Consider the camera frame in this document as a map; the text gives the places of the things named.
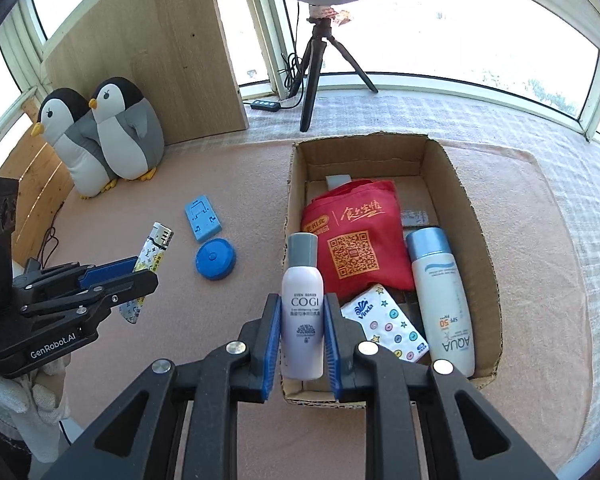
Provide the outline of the white gloved left hand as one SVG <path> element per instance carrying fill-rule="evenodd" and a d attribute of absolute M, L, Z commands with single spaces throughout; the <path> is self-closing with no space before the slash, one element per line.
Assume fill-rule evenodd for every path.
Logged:
<path fill-rule="evenodd" d="M 60 422 L 70 416 L 65 390 L 70 354 L 14 379 L 0 375 L 0 435 L 22 441 L 41 463 L 58 459 Z"/>

